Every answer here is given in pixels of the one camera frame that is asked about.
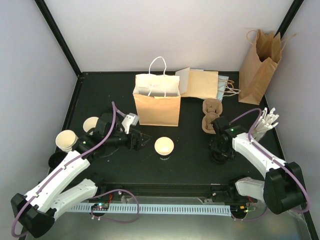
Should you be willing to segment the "white stirrer bundle in cup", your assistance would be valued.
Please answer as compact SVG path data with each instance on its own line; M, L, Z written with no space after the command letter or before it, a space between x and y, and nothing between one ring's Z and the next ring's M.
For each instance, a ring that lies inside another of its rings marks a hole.
M261 116L258 119L258 122L255 124L253 132L251 133L252 137L259 142L265 134L275 128L278 125L277 119L279 118L278 114L275 114L276 108L273 107L271 110L268 110L266 107L261 113Z

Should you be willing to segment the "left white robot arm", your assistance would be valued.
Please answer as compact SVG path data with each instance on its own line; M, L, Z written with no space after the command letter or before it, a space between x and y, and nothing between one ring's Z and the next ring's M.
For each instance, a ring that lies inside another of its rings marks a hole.
M67 187L106 147L124 145L130 150L141 150L151 138L134 129L138 121L136 114L124 114L114 108L100 117L86 119L81 137L72 130L60 132L55 139L60 150L50 157L58 165L33 189L25 194L17 193L10 201L14 214L11 235L21 238L31 234L39 238L73 206L117 193L118 189L108 191L104 178L97 173Z

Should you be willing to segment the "light blue flat paper bag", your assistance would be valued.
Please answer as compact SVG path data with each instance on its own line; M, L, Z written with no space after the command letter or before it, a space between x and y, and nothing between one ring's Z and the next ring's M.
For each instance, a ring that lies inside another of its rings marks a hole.
M191 95L200 99L217 99L222 101L229 78L219 75L218 71L192 69Z

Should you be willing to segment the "tan flat paper bag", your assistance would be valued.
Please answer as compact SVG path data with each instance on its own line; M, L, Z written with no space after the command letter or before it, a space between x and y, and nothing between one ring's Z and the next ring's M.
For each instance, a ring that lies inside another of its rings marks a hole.
M234 81L217 71L184 68L175 72L179 76L179 91L184 98L217 99L238 95L241 91L234 87Z

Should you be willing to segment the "orange paper bag white handles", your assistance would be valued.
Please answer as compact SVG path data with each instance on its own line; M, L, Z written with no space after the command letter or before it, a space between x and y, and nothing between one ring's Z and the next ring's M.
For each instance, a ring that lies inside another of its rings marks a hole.
M139 124L141 126L177 127L179 125L181 94L179 90L180 77L167 75L167 63L162 56L156 57L150 64L161 59L164 63L160 75L141 73L135 76L133 98Z

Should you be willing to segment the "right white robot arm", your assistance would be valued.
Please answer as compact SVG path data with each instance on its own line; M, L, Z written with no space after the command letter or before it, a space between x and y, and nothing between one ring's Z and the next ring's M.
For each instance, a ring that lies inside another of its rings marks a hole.
M239 177L228 187L228 198L234 202L243 197L263 201L274 214L280 214L307 203L302 170L295 162L287 163L273 155L238 125L231 127L225 117L211 122L215 136L210 142L210 157L225 164L240 154L262 175L263 180Z

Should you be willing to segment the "right black frame post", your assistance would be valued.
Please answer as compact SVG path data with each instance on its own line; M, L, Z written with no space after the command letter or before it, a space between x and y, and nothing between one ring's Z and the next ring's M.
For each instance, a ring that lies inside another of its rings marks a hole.
M287 13L285 14L279 28L277 29L275 35L280 34L280 38L282 39L289 28L291 22L295 18L296 14L298 13L300 7L302 6L304 0L293 0L292 4L290 5Z

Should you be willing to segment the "white paper cup stack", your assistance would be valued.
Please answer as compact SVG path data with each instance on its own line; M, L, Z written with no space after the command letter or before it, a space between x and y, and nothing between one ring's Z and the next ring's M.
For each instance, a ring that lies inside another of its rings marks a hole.
M99 118L96 116L87 118L82 125L83 130L87 133L90 129L95 128L97 125L98 119Z
M72 130L63 130L55 138L56 146L63 152L70 152L78 136Z

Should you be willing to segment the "left black frame post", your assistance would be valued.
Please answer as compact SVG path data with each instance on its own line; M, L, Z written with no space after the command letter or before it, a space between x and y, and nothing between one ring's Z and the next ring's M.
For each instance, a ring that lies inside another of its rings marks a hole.
M49 7L47 6L46 2L44 0L34 0L36 3L38 9L40 10L43 18L45 19L48 27L50 28L52 34L54 35L58 45L60 46L62 52L64 53L67 61L69 62L73 72L78 77L82 74L67 42L65 41L65 38L63 34L61 33Z

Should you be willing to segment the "standing brown paper bag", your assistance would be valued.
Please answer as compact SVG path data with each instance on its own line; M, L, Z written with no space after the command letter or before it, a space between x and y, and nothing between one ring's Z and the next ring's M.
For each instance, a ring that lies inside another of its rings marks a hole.
M240 103L259 105L282 59L289 37L282 40L280 33L265 33L261 29L250 43L249 51L239 70Z

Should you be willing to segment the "black frame post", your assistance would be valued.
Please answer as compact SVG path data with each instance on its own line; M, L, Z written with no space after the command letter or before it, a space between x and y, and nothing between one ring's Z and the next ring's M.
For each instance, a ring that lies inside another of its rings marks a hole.
M73 72L78 77L82 74L67 42L65 41L65 38L63 34L61 33L49 7L47 6L46 2L44 0L34 0L36 3L38 9L40 10L43 18L45 19L48 27L50 28L52 34L54 35L58 45L60 46L62 52L64 53L67 61L69 62Z
M296 14L298 13L300 7L302 6L304 0L293 0L292 4L290 5L287 13L285 14L279 28L277 29L275 35L280 34L280 38L282 39L289 28L291 22L295 18Z

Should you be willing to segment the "black cup near left arm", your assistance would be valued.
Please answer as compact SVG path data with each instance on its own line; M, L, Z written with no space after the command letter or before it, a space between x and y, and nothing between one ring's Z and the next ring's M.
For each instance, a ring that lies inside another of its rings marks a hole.
M51 169L55 169L67 156L67 153L64 151L57 151L52 154L48 160L48 166Z

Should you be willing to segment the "right black lid stack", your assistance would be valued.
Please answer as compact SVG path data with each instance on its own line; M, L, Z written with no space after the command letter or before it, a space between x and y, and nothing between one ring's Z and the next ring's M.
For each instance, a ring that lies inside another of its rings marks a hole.
M222 155L216 154L215 152L211 153L210 159L213 163L217 165L223 165L229 160L228 156L225 156L223 154Z

